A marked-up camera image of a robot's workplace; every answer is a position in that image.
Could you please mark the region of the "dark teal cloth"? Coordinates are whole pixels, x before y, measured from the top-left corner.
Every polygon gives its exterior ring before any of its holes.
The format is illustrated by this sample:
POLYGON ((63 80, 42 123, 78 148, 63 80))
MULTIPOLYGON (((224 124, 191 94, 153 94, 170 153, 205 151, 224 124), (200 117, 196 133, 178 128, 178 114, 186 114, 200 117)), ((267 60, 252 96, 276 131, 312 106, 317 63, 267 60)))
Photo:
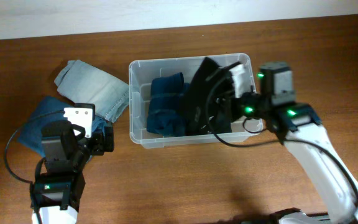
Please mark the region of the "dark teal cloth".
POLYGON ((152 80, 146 129, 168 137, 186 135, 186 120, 179 114, 179 102, 189 84, 182 72, 152 80))

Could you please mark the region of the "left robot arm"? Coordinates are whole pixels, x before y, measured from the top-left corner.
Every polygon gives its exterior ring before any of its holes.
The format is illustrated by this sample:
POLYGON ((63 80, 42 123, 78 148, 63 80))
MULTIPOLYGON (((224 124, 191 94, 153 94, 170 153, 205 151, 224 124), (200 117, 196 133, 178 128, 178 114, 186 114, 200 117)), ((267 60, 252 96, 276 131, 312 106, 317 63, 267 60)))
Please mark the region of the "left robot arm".
POLYGON ((76 223, 85 188, 83 169, 92 156, 114 150, 111 124, 85 136, 85 128, 54 121, 42 128, 43 157, 30 184, 33 223, 76 223))

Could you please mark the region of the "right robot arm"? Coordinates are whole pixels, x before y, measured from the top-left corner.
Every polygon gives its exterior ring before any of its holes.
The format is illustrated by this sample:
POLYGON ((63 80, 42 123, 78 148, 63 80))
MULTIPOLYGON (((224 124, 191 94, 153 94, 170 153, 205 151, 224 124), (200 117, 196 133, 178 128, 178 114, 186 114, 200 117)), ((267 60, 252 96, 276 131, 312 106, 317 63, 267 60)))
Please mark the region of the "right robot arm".
POLYGON ((242 80, 243 64, 222 68, 211 89, 230 83, 232 118, 262 119, 278 142, 300 163, 323 199, 332 223, 358 223, 358 182, 343 163, 316 111, 296 102, 293 72, 285 62, 260 66, 260 92, 242 80))

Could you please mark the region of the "black taped cloth bundle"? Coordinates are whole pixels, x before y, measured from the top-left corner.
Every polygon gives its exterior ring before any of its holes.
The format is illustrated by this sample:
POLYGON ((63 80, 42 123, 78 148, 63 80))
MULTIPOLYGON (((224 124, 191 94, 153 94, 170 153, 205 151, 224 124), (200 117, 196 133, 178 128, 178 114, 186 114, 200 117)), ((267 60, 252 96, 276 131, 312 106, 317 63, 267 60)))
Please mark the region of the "black taped cloth bundle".
POLYGON ((212 134, 212 130, 209 125, 213 127, 215 133, 231 133, 231 122, 226 117, 222 108, 216 103, 209 103, 208 108, 208 119, 209 123, 206 122, 206 97, 207 95, 197 93, 195 95, 195 114, 191 123, 189 124, 188 134, 190 135, 204 135, 212 134))

